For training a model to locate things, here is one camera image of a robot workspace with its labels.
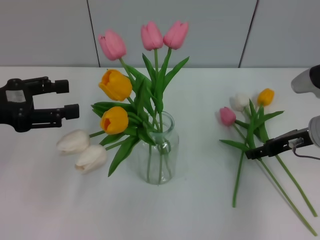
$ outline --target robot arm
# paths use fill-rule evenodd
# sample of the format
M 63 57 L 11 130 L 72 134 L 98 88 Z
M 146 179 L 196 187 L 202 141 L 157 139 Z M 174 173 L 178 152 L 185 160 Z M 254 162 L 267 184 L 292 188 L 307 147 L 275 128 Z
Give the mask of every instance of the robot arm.
M 51 82 L 47 76 L 21 80 L 13 78 L 0 88 L 0 124 L 7 124 L 19 132 L 30 129 L 60 128 L 62 119 L 79 118 L 79 105 L 62 108 L 35 109 L 33 96 L 69 92 L 68 80 Z
M 265 156 L 273 157 L 288 150 L 293 150 L 295 153 L 297 148 L 313 144 L 320 147 L 320 116 L 312 118 L 307 128 L 292 130 L 270 139 L 263 146 L 246 151 L 245 155 L 248 159 L 258 159 Z
M 320 98 L 320 65 L 311 67 L 291 82 L 293 91 L 297 94 L 314 93 Z M 293 130 L 268 140 L 263 146 L 251 149 L 245 152 L 248 159 L 258 159 L 265 156 L 275 156 L 279 153 L 292 150 L 298 157 L 318 159 L 318 157 L 300 156 L 296 154 L 297 148 L 309 145 L 320 147 L 320 116 L 312 118 L 307 128 L 301 130 Z

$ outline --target artificial flower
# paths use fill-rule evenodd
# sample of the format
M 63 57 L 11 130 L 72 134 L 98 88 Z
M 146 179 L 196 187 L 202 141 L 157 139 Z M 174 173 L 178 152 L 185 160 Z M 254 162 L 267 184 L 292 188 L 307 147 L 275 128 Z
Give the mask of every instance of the artificial flower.
M 271 104 L 272 100 L 274 99 L 275 91 L 270 88 L 266 88 L 262 92 L 260 92 L 257 103 L 258 105 L 268 106 Z
M 160 49 L 164 45 L 161 32 L 153 21 L 149 21 L 147 25 L 142 25 L 141 39 L 144 48 L 148 51 Z
M 229 127 L 236 121 L 236 114 L 228 107 L 220 108 L 220 117 L 223 125 Z
M 74 130 L 64 135 L 57 143 L 56 148 L 63 154 L 83 152 L 90 145 L 90 137 L 84 130 Z
M 107 151 L 101 145 L 91 145 L 83 153 L 75 163 L 75 169 L 82 174 L 86 174 L 95 169 L 100 168 L 107 162 Z
M 166 46 L 177 50 L 184 44 L 187 36 L 189 24 L 176 21 L 163 38 Z
M 130 97 L 132 85 L 130 79 L 115 69 L 106 71 L 99 87 L 114 101 L 123 101 Z
M 120 106 L 114 106 L 106 111 L 100 121 L 100 127 L 109 135 L 122 133 L 129 124 L 126 110 Z
M 120 59 L 127 53 L 122 38 L 110 29 L 105 32 L 104 36 L 99 34 L 98 40 L 104 55 L 111 61 Z
M 237 93 L 234 98 L 234 110 L 242 112 L 249 105 L 249 97 L 243 93 Z

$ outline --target white table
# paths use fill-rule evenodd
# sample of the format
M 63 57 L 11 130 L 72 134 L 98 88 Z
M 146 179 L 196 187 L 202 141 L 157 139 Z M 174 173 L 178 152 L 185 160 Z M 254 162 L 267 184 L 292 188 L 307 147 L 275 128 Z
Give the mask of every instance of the white table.
M 174 117 L 180 136 L 177 173 L 169 183 L 157 186 L 131 171 L 128 161 L 135 154 L 108 178 L 116 149 L 109 151 L 105 166 L 87 175 L 75 170 L 77 156 L 56 151 L 57 140 L 72 130 L 99 130 L 90 104 L 108 101 L 98 88 L 105 68 L 0 67 L 1 87 L 10 78 L 69 80 L 70 93 L 36 96 L 37 109 L 80 105 L 80 118 L 64 120 L 61 128 L 16 133 L 10 126 L 0 126 L 0 239 L 315 239 L 254 160 L 243 163 L 237 207 L 232 208 L 240 151 L 218 139 L 240 138 L 221 126 L 215 114 L 230 105 L 229 97 L 236 92 L 254 96 L 271 88 L 276 95 L 266 112 L 285 112 L 266 124 L 269 136 L 305 128 L 320 115 L 320 100 L 291 90 L 291 80 L 303 70 L 183 69 L 164 94 L 164 109 Z M 315 146 L 298 152 L 320 154 Z M 320 214 L 320 161 L 297 158 L 289 151 L 281 157 Z M 278 161 L 273 157 L 265 162 L 320 234 L 320 218 L 312 216 Z

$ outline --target clear glass jar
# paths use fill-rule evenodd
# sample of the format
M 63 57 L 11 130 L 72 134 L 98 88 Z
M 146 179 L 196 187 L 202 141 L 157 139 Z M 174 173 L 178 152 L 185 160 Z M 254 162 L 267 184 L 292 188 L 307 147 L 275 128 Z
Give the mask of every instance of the clear glass jar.
M 160 116 L 156 121 L 161 127 Z M 179 135 L 175 130 L 173 117 L 162 112 L 162 132 L 150 132 L 156 142 L 155 146 L 140 141 L 137 146 L 137 171 L 139 176 L 149 184 L 167 183 L 176 173 L 176 163 L 179 148 Z

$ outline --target orange tulip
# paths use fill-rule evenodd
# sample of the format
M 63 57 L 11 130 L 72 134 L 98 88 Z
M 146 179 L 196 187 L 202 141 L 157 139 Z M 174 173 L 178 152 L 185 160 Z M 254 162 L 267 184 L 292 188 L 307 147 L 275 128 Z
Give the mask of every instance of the orange tulip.
M 106 111 L 100 121 L 100 127 L 109 135 L 122 133 L 129 124 L 126 110 L 120 106 L 114 106 Z
M 114 101 L 123 101 L 130 97 L 132 85 L 126 76 L 115 69 L 106 71 L 103 75 L 99 87 Z
M 271 104 L 272 100 L 274 99 L 275 91 L 270 88 L 266 88 L 262 92 L 260 92 L 257 103 L 258 105 L 268 106 Z

